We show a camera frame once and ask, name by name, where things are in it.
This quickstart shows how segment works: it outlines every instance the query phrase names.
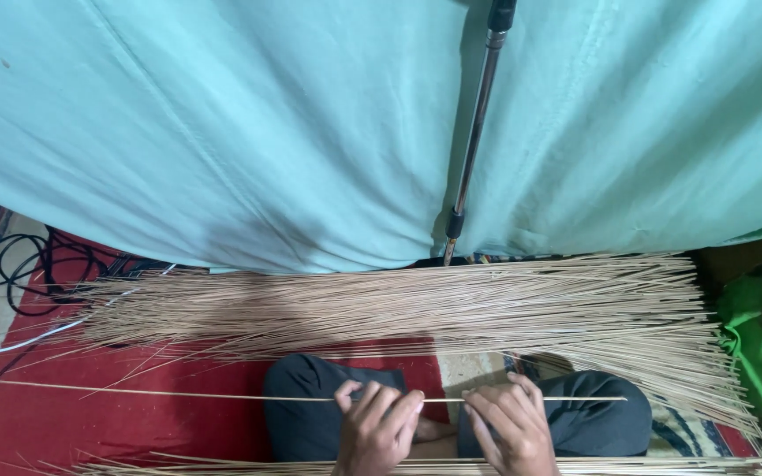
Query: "person's right hand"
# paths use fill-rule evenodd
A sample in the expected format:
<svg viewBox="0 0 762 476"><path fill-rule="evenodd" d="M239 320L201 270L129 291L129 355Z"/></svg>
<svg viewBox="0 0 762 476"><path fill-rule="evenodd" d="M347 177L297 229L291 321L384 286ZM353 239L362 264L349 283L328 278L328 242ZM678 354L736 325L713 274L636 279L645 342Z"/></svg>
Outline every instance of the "person's right hand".
<svg viewBox="0 0 762 476"><path fill-rule="evenodd" d="M560 476L545 417L543 392L524 375L508 373L510 385L464 392L463 405L484 459L501 476ZM493 439L489 422L501 437Z"/></svg>
<svg viewBox="0 0 762 476"><path fill-rule="evenodd" d="M414 390L396 402L401 392L369 382L361 400L352 402L351 393L361 387L346 380L333 396L343 425L332 476L385 476L411 451L425 395Z"/></svg>

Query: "stick pile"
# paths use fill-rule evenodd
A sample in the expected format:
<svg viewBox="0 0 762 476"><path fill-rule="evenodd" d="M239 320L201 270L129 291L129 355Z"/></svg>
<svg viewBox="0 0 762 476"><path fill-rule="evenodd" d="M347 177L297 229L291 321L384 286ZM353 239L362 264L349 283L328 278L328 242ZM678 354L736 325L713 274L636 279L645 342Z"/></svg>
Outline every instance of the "stick pile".
<svg viewBox="0 0 762 476"><path fill-rule="evenodd" d="M122 463L85 463L73 469L79 476L329 476L333 461L259 463L184 457L187 460L154 468ZM557 458L563 476L707 476L741 474L762 476L762 458L736 457L588 457ZM498 473L483 460L403 461L391 475L482 476Z"/></svg>
<svg viewBox="0 0 762 476"><path fill-rule="evenodd" d="M692 262L669 254L335 275L184 270L97 282L72 319L85 319L75 329L86 348L160 344L165 357L563 357L759 435L693 280ZM401 337L433 339L378 341Z"/></svg>

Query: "floor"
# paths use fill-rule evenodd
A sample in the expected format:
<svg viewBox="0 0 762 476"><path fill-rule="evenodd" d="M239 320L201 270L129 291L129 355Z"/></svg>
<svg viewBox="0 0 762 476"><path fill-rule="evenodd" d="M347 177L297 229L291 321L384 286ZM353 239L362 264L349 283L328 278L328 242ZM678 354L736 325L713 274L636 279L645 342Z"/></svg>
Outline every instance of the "floor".
<svg viewBox="0 0 762 476"><path fill-rule="evenodd" d="M45 228L31 219L0 208L0 237L13 233L44 236ZM2 258L2 267L13 269L33 254L27 242L15 246ZM36 285L40 271L25 276ZM62 264L54 269L58 281L77 280L79 268ZM0 287L0 345L24 341L51 329L53 316L16 316ZM39 309L34 296L15 293L27 309ZM64 306L56 312L72 312ZM3 380L70 384L92 387L110 385L135 375L120 388L171 390L192 393L259 395L262 375L269 362L233 363L175 362L151 360L154 350L127 347L76 353L50 360L71 348L72 342L41 344L23 357ZM20 350L0 355L0 369ZM516 368L497 354L450 357L359 359L350 365L401 368L408 386L425 390L429 397L459 394L474 384L495 383L504 372L515 369L535 375L535 367ZM426 410L439 420L455 421L452 404ZM663 407L654 408L653 456L746 456L750 447L736 432ZM0 476L34 473L30 468L67 468L76 461L95 457L139 457L150 451L185 456L266 461L269 443L259 402L208 400L196 397L128 395L22 387L0 383Z"/></svg>

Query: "bare foot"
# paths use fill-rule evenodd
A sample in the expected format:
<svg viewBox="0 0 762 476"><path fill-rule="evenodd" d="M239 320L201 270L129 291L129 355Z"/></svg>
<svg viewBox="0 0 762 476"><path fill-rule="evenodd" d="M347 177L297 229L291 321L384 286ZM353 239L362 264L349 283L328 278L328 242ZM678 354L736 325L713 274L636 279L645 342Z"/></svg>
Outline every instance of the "bare foot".
<svg viewBox="0 0 762 476"><path fill-rule="evenodd" d="M426 441L435 441L436 439L442 439L452 435L457 435L456 426L452 424L441 424L434 420L419 416L417 435L414 441L416 443L424 443Z"/></svg>

